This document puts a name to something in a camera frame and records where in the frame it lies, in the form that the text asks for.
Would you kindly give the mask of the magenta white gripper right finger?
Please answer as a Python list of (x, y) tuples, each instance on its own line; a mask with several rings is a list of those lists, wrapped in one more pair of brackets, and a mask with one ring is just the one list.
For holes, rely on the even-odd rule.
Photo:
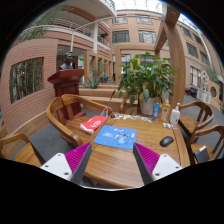
[(133, 144), (133, 154), (145, 185), (182, 169), (168, 154), (159, 155), (138, 143)]

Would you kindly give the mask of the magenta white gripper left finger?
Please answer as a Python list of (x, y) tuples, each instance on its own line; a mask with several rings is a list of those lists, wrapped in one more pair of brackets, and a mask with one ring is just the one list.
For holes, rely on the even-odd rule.
[(66, 154), (55, 154), (41, 169), (79, 185), (91, 153), (91, 143), (86, 143)]

